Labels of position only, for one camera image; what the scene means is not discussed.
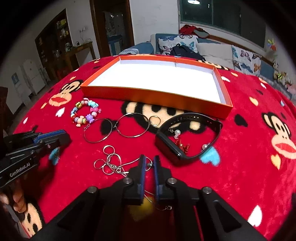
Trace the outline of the left hand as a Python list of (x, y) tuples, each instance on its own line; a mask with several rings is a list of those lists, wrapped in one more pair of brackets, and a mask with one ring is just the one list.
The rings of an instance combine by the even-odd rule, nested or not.
[(27, 206), (22, 186), (22, 180), (16, 179), (9, 185), (9, 190), (3, 192), (1, 189), (1, 203), (10, 205), (12, 204), (14, 210), (18, 213), (26, 211)]

